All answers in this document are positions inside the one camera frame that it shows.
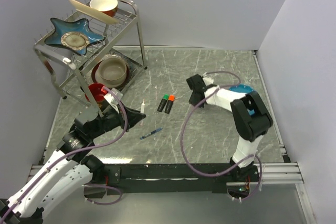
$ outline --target orange marker cap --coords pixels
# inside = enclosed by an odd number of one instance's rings
[[[169,99],[168,99],[168,101],[175,101],[175,96],[173,95],[173,94],[171,94],[170,96],[169,96]]]

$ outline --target white arm segment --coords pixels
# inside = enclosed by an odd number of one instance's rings
[[[238,163],[240,160],[242,160],[244,157],[247,157],[250,154],[255,155],[257,152],[258,145],[260,143],[260,140],[264,137],[264,135],[258,136],[253,142],[250,142],[248,140],[243,139],[241,136],[239,137],[239,141],[237,144],[236,152],[233,154],[232,160],[235,163]],[[240,168],[248,166],[252,161],[254,160],[254,157],[248,158],[242,163],[240,163],[238,166]]]
[[[11,207],[20,197],[20,195],[36,180],[46,168],[52,164],[54,161],[59,159],[64,155],[61,151],[54,151],[48,162],[38,171],[38,173],[16,194],[8,199],[8,206]],[[51,171],[46,174],[35,186],[34,188],[23,198],[21,203],[13,209],[14,213],[21,213],[20,217],[30,217],[36,208],[41,204],[43,198],[47,193],[58,183],[58,181],[64,176],[64,174],[72,169],[77,162],[67,161],[63,159],[60,161]]]
[[[82,185],[92,180],[92,173],[85,165],[77,165],[71,169],[44,197],[38,208],[43,207],[43,219],[66,197]]]
[[[205,97],[211,95],[217,87],[209,88],[204,92]],[[206,100],[207,104],[216,105],[228,111],[231,111],[230,103],[235,99],[240,99],[245,96],[245,93],[238,93],[227,89],[220,89],[215,95]]]

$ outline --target metal dish rack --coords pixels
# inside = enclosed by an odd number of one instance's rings
[[[130,5],[133,8],[134,13],[122,10],[118,7],[118,11],[114,16],[114,18],[118,20],[118,23],[116,24],[105,24],[91,16],[81,13],[80,11],[72,13],[71,16],[65,19],[65,21],[67,22],[74,22],[75,20],[78,20],[80,18],[86,18],[89,20],[90,29],[95,33],[99,33],[105,37],[105,40],[102,43],[91,45],[90,47],[88,47],[87,53],[85,55],[79,56],[77,54],[72,54],[72,56],[69,58],[63,56],[59,48],[47,46],[44,41],[48,36],[53,33],[54,30],[47,33],[34,44],[34,51],[40,61],[49,71],[51,82],[57,92],[60,94],[60,96],[63,99],[66,99],[69,95],[83,105],[92,105],[98,110],[100,116],[102,116],[102,112],[89,90],[89,84],[92,83],[92,81],[90,81],[92,68],[97,63],[99,63],[106,54],[118,55],[119,57],[125,59],[130,67],[130,77],[128,78],[127,83],[121,88],[122,90],[127,89],[132,81],[144,69],[147,69],[138,7],[131,0],[118,1]],[[128,56],[123,55],[122,53],[112,48],[135,24],[138,29],[142,60],[141,63],[129,58]],[[57,83],[55,71],[49,64],[49,61],[57,62],[69,68],[69,75],[62,84]],[[76,77],[80,87],[82,88],[90,102],[86,101],[84,94],[79,89],[78,85],[74,83],[74,77]]]

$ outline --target cable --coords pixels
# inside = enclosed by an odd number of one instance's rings
[[[214,173],[214,174],[209,174],[209,173],[201,172],[201,171],[197,170],[194,166],[192,166],[192,164],[189,162],[189,160],[188,160],[188,158],[187,158],[187,156],[186,156],[186,154],[184,152],[183,135],[184,135],[186,125],[187,125],[187,123],[188,123],[191,115],[195,112],[196,109],[198,109],[203,103],[205,103],[207,99],[209,99],[210,97],[212,97],[213,95],[215,95],[220,90],[220,88],[228,88],[228,87],[232,87],[232,86],[237,86],[237,85],[239,85],[241,83],[240,77],[238,75],[232,73],[232,72],[229,72],[229,71],[207,72],[203,76],[205,76],[207,74],[211,74],[211,73],[228,73],[228,74],[231,74],[231,75],[235,76],[238,79],[238,83],[237,84],[232,84],[232,85],[221,85],[221,86],[218,86],[218,88],[213,93],[211,93],[210,95],[208,95],[206,98],[202,99],[198,104],[196,104],[195,107],[193,107],[191,109],[191,111],[188,113],[188,115],[187,115],[187,117],[184,120],[184,123],[182,125],[182,130],[181,130],[181,133],[180,133],[180,148],[181,148],[182,156],[183,156],[186,164],[189,166],[189,168],[193,172],[195,172],[195,173],[197,173],[197,174],[199,174],[201,176],[204,176],[204,177],[219,177],[219,176],[222,176],[222,175],[225,175],[225,174],[229,173],[231,170],[233,170],[234,168],[236,168],[240,163],[242,163],[243,161],[245,161],[245,160],[247,160],[247,159],[249,159],[251,157],[254,157],[254,155],[250,154],[250,155],[246,156],[245,158],[243,158],[242,160],[240,160],[239,162],[237,162],[235,165],[231,166],[230,168],[228,168],[228,169],[226,169],[226,170],[224,170],[224,171],[222,171],[220,173]],[[261,166],[262,166],[262,164],[261,164],[261,161],[260,161],[259,157],[257,155],[255,155],[255,157],[258,159],[258,161],[260,163],[260,177],[259,177],[259,182],[258,182],[257,187],[253,190],[253,192],[250,195],[254,194],[255,190],[259,187],[259,185],[261,183],[261,175],[262,175],[262,167]]]
[[[116,199],[115,201],[112,201],[112,202],[109,202],[109,203],[100,203],[100,202],[96,202],[96,201],[93,201],[92,199],[88,199],[87,198],[87,201],[88,202],[91,202],[93,204],[96,204],[96,205],[101,205],[101,206],[108,206],[108,205],[113,205],[115,203],[118,203],[120,200],[121,200],[121,197],[122,197],[122,192],[121,190],[115,188],[115,187],[112,187],[112,186],[106,186],[106,185],[99,185],[99,184],[86,184],[87,186],[92,186],[92,187],[99,187],[99,188],[105,188],[105,189],[111,189],[111,190],[114,190],[114,191],[117,191],[119,193],[119,198]]]
[[[105,147],[105,146],[108,146],[110,144],[113,144],[115,143],[116,141],[118,141],[126,132],[127,130],[127,126],[128,126],[128,119],[127,119],[127,114],[126,114],[126,110],[122,104],[122,102],[118,99],[118,97],[110,90],[108,89],[107,87],[103,87],[106,91],[108,91],[114,98],[115,100],[117,101],[118,105],[120,106],[120,109],[122,111],[122,114],[124,116],[124,121],[125,121],[125,124],[124,124],[124,129],[122,130],[122,132],[120,133],[119,136],[117,136],[114,140],[110,141],[110,142],[107,142],[105,144],[100,144],[100,145],[96,145],[96,146],[91,146],[91,147],[85,147],[85,148],[82,148],[82,149],[78,149],[78,150],[75,150],[75,151],[72,151],[72,152],[69,152],[67,154],[65,154],[64,156],[60,157],[59,159],[57,159],[56,161],[54,161],[50,166],[48,166],[48,168],[46,170],[48,171],[44,171],[43,173],[41,173],[40,176],[38,176],[36,178],[36,180],[21,194],[20,197],[17,198],[16,202],[5,212],[5,214],[3,215],[3,217],[1,218],[0,220],[0,224],[3,224],[5,222],[5,219],[7,218],[7,216],[9,215],[9,213],[16,207],[18,206],[21,201],[23,200],[23,198],[33,189],[33,187],[46,175],[48,174],[48,172],[54,168],[60,161],[62,161],[64,158],[68,157],[68,156],[71,156],[73,154],[76,154],[76,153],[79,153],[79,152],[83,152],[83,151],[90,151],[92,149],[97,149],[97,148],[102,148],[102,147]]]

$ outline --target marble tabletop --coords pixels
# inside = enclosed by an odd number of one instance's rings
[[[132,59],[140,57],[138,49],[120,50]],[[140,110],[145,100],[146,118],[116,143],[96,150],[91,154],[104,163],[183,163],[179,134],[183,121],[191,109],[188,100],[191,91],[186,79],[196,73],[203,74],[215,70],[236,73],[242,83],[252,86],[267,104],[265,91],[251,51],[228,51],[210,49],[148,49],[148,70],[144,71],[125,92],[122,102],[125,106]],[[211,76],[215,84],[235,83],[235,77],[217,73]],[[156,109],[163,95],[175,95],[170,114]],[[69,97],[62,100],[48,144],[46,159],[61,141],[83,110],[83,105]],[[155,135],[140,140],[140,136],[163,127]],[[120,134],[114,129],[97,139],[95,144],[106,143]],[[185,134],[184,146],[189,160],[193,163],[224,163],[232,157],[238,142],[232,114],[216,106],[206,105],[195,111]],[[279,141],[272,127],[259,144],[259,155],[264,163],[283,162]]]

